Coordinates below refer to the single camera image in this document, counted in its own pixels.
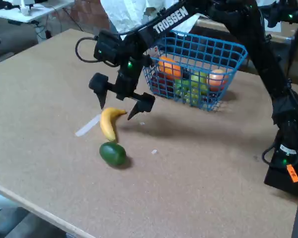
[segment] avocado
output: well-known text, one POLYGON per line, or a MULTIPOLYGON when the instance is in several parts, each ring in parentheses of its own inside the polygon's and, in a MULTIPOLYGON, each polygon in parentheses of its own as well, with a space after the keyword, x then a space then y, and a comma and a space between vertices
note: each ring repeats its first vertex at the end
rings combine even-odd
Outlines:
POLYGON ((111 166, 122 165, 127 160, 125 149, 115 142, 102 144, 99 148, 99 154, 111 166))

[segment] white paper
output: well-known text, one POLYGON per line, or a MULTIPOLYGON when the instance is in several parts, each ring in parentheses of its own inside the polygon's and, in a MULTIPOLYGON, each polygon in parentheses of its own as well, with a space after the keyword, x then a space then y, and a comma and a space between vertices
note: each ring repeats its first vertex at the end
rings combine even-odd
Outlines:
MULTIPOLYGON (((117 31, 125 32, 156 16, 156 12, 151 16, 145 16, 148 7, 153 7, 159 11, 164 7, 169 8, 178 0, 101 0, 100 2, 117 31)), ((192 29, 198 18, 198 15, 193 15, 175 27, 174 30, 187 33, 192 29)))

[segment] orange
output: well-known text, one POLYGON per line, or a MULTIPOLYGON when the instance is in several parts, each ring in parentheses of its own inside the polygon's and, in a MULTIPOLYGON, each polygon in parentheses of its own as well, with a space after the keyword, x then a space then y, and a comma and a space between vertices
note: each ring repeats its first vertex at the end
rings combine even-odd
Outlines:
POLYGON ((159 61, 159 70, 161 72, 165 72, 166 78, 169 80, 181 79, 181 67, 176 64, 176 61, 166 56, 161 56, 159 61))

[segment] floor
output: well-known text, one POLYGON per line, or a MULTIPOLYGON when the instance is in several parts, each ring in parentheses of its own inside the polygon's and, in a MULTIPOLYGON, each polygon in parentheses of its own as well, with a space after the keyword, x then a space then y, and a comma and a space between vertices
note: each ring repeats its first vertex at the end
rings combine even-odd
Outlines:
MULTIPOLYGON (((78 29, 79 28, 70 20, 62 21, 62 30, 78 29)), ((85 32, 97 33, 98 29, 91 26, 80 24, 81 28, 85 32)), ((37 37, 34 30, 35 25, 21 24, 13 25, 8 24, 7 20, 0 18, 0 56, 13 52, 15 54, 30 48, 37 44, 37 37)), ((61 25, 56 18, 52 18, 48 21, 47 29, 52 32, 52 35, 59 34, 61 25)))
MULTIPOLYGON (((81 25, 85 32, 97 33, 98 29, 81 25)), ((70 22, 62 22, 62 30, 78 29, 70 22)), ((48 30, 52 35, 59 34, 60 22, 57 19, 48 21, 48 30)), ((17 54, 36 45, 37 37, 34 26, 30 24, 13 25, 0 18, 0 56, 13 52, 17 54)), ((0 210, 0 238, 65 238, 66 234, 22 208, 8 208, 0 210)))

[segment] white sticker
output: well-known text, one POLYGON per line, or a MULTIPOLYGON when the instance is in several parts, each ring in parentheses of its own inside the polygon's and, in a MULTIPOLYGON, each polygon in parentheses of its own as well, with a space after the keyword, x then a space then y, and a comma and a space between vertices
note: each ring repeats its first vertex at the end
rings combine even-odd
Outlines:
POLYGON ((148 55, 150 55, 151 57, 155 57, 158 58, 159 57, 159 51, 158 51, 158 46, 154 46, 152 48, 150 48, 147 51, 148 55))
POLYGON ((291 155, 297 154, 296 150, 289 149, 286 146, 284 146, 283 144, 280 145, 280 149, 282 151, 286 152, 287 154, 291 154, 291 155))
POLYGON ((83 126, 81 129, 79 129, 75 135, 76 136, 82 136, 85 133, 87 133, 90 129, 92 129, 93 126, 95 126, 100 120, 100 114, 95 116, 92 120, 89 121, 85 126, 83 126))

